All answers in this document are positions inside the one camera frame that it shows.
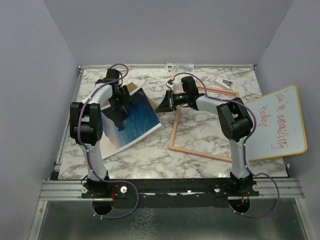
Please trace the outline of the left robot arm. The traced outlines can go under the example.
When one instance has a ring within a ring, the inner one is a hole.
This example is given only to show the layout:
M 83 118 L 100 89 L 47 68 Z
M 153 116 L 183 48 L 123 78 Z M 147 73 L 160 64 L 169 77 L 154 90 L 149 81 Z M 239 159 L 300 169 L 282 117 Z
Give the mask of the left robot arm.
M 100 149 L 104 133 L 101 107 L 109 102 L 111 120 L 119 130 L 123 130 L 123 121 L 129 115 L 125 105 L 133 103 L 127 86 L 123 85 L 126 74 L 122 74 L 116 66 L 114 64 L 107 69 L 106 76 L 96 81 L 94 90 L 84 100 L 72 102 L 69 111 L 69 134 L 80 146 L 88 169 L 84 187 L 89 194 L 101 198 L 115 192 Z

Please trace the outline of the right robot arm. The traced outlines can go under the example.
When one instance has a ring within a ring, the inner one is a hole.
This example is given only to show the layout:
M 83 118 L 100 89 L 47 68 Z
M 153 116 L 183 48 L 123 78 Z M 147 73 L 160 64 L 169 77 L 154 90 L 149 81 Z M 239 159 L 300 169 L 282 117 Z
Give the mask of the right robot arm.
M 247 191 L 253 182 L 253 174 L 249 170 L 246 159 L 246 143 L 255 129 L 252 112 L 244 105 L 241 98 L 220 99 L 210 97 L 207 89 L 199 93 L 196 81 L 199 78 L 188 73 L 181 78 L 182 93 L 174 93 L 175 77 L 170 79 L 166 86 L 164 99 L 156 108 L 156 113 L 167 113 L 184 106 L 196 111 L 205 111 L 217 114 L 223 135 L 229 140 L 231 149 L 232 167 L 230 172 L 230 191 L 240 196 Z

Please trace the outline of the blue landscape photo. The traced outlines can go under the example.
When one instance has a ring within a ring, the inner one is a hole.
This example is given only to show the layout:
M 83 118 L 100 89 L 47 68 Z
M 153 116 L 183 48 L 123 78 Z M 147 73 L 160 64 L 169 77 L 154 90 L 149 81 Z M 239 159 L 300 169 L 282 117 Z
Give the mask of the blue landscape photo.
M 99 144 L 103 159 L 129 148 L 161 126 L 142 88 L 135 89 L 130 96 L 132 103 L 121 107 L 126 118 L 110 105 L 101 109 L 103 134 Z

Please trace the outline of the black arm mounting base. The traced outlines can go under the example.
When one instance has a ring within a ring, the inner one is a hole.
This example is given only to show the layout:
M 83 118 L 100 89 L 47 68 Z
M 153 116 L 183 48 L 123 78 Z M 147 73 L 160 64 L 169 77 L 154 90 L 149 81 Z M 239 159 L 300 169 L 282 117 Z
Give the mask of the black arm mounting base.
M 259 196 L 254 178 L 88 179 L 82 199 L 117 208 L 227 208 L 230 200 Z

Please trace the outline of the pink picture frame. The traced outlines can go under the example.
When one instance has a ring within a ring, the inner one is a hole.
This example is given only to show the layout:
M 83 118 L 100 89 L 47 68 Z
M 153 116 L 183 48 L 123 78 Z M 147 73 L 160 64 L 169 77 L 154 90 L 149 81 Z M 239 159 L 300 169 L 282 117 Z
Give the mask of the pink picture frame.
M 232 161 L 230 144 L 222 133 L 218 116 L 191 108 L 177 108 L 168 149 L 223 162 Z

